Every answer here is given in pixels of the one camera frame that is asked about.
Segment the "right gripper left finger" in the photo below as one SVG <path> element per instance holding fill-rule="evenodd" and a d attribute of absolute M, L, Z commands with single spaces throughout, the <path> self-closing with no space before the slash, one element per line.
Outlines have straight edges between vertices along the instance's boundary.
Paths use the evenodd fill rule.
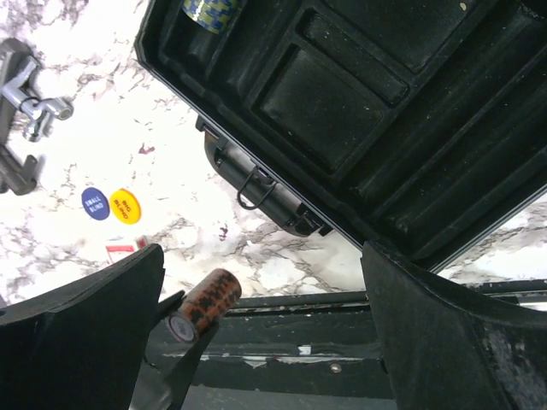
<path fill-rule="evenodd" d="M 164 278 L 151 244 L 1 310 L 3 409 L 127 409 Z"/>

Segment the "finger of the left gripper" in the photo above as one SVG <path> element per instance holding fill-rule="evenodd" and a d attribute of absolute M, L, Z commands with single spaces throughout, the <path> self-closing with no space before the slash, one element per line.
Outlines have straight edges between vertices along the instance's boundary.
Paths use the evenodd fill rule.
<path fill-rule="evenodd" d="M 167 316 L 188 293 L 183 291 L 160 302 L 140 367 L 140 407 L 180 409 L 204 350 L 218 330 L 218 321 L 194 343 L 178 342 L 166 325 Z"/>

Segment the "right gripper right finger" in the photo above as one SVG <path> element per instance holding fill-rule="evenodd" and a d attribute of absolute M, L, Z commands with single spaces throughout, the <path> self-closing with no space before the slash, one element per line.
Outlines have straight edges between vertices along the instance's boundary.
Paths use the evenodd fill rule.
<path fill-rule="evenodd" d="M 362 271 L 400 409 L 544 409 L 546 314 L 481 295 L 376 242 Z"/>

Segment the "blue poker chip stack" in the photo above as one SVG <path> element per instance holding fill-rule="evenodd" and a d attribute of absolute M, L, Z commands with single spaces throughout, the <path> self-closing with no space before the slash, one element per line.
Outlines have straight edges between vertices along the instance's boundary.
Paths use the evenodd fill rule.
<path fill-rule="evenodd" d="M 213 34 L 224 31 L 238 7 L 238 0 L 184 0 L 182 10 Z"/>

